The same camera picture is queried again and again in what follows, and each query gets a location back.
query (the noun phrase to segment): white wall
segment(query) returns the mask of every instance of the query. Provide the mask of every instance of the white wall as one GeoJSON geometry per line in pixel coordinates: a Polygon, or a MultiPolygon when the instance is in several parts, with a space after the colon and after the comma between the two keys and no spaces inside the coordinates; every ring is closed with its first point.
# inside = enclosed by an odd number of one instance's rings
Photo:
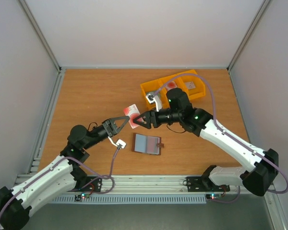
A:
{"type": "Polygon", "coordinates": [[[61,66],[227,67],[262,0],[27,0],[61,66]]]}
{"type": "Polygon", "coordinates": [[[56,70],[16,0],[0,0],[0,188],[30,162],[56,70]]]}
{"type": "MultiPolygon", "coordinates": [[[[272,1],[232,80],[252,143],[275,149],[288,176],[288,0],[272,1]]],[[[281,176],[276,187],[285,187],[281,176]]],[[[288,219],[288,193],[279,198],[288,219]]]]}

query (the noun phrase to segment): wooden tabletop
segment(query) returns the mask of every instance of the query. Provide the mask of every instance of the wooden tabletop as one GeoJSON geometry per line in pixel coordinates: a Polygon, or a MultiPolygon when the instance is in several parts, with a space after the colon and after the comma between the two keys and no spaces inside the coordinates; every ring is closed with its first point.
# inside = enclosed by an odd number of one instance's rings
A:
{"type": "MultiPolygon", "coordinates": [[[[52,118],[39,169],[44,168],[66,146],[67,136],[74,125],[98,125],[104,120],[124,115],[123,109],[136,104],[145,112],[140,83],[186,71],[186,69],[68,69],[52,118]]],[[[211,84],[216,97],[217,118],[229,130],[247,140],[244,124],[235,93],[226,69],[199,69],[199,75],[211,84]]],[[[210,94],[197,99],[193,106],[212,113],[210,94]]],[[[182,131],[178,124],[171,126],[182,131]]],[[[113,139],[127,143],[119,151],[114,164],[114,174],[202,174],[216,164],[223,167],[239,164],[214,144],[191,133],[178,134],[165,125],[159,128],[125,128],[113,139]],[[133,133],[159,136],[164,143],[160,156],[131,151],[133,133]]],[[[100,174],[107,174],[115,147],[104,140],[87,150],[90,157],[85,164],[100,174]]]]}

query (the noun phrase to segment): ventilation grille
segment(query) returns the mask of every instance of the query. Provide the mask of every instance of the ventilation grille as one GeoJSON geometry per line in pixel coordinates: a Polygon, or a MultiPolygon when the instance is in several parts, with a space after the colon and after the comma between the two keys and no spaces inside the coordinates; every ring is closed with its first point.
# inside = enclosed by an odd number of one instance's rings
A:
{"type": "Polygon", "coordinates": [[[61,195],[52,204],[205,204],[204,195],[92,195],[90,198],[77,199],[75,195],[61,195]]]}

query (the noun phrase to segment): wooden table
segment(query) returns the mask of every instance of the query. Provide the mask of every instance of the wooden table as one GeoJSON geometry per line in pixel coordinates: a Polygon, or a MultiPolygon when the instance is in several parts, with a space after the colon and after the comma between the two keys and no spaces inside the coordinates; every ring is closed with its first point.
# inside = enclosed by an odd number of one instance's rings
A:
{"type": "MultiPolygon", "coordinates": [[[[60,91],[39,169],[48,165],[66,146],[67,136],[74,125],[88,126],[124,115],[123,109],[136,104],[140,113],[146,111],[140,83],[168,76],[186,69],[68,69],[60,91]]],[[[199,69],[198,74],[211,84],[216,97],[217,118],[229,130],[247,139],[236,96],[226,69],[199,69]]],[[[195,107],[212,113],[210,94],[193,102],[195,107]]],[[[181,131],[178,124],[171,126],[181,131]]],[[[212,164],[223,167],[239,164],[214,144],[191,133],[178,134],[165,125],[157,129],[125,128],[114,137],[127,142],[119,152],[114,174],[202,174],[212,164]],[[164,143],[160,156],[131,151],[132,134],[159,136],[164,143]]],[[[107,174],[115,147],[109,140],[88,150],[85,164],[101,174],[107,174]]]]}

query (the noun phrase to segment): yellow bin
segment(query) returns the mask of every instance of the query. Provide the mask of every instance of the yellow bin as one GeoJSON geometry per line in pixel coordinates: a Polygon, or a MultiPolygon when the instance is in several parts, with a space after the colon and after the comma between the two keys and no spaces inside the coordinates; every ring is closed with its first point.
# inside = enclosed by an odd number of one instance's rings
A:
{"type": "MultiPolygon", "coordinates": [[[[159,89],[164,83],[166,83],[168,80],[170,80],[171,78],[182,74],[182,73],[194,73],[197,74],[197,72],[194,69],[185,71],[185,72],[181,72],[181,73],[177,73],[177,74],[173,74],[167,77],[163,77],[163,78],[159,78],[156,80],[152,80],[152,81],[148,81],[145,83],[140,84],[141,87],[141,93],[142,96],[145,100],[146,103],[146,107],[151,110],[155,107],[155,104],[150,104],[148,103],[148,101],[146,100],[146,95],[149,92],[152,91],[156,91],[157,89],[159,89]]],[[[181,88],[183,91],[185,91],[188,95],[188,98],[190,101],[200,98],[200,97],[204,97],[206,96],[206,87],[205,84],[203,83],[203,81],[199,78],[197,78],[196,76],[182,76],[182,77],[178,77],[174,80],[173,84],[172,82],[168,84],[168,88],[170,87],[178,87],[181,88]]],[[[161,98],[161,102],[162,102],[162,107],[163,108],[169,108],[169,103],[167,100],[167,88],[163,88],[160,92],[160,98],[161,98]]]]}

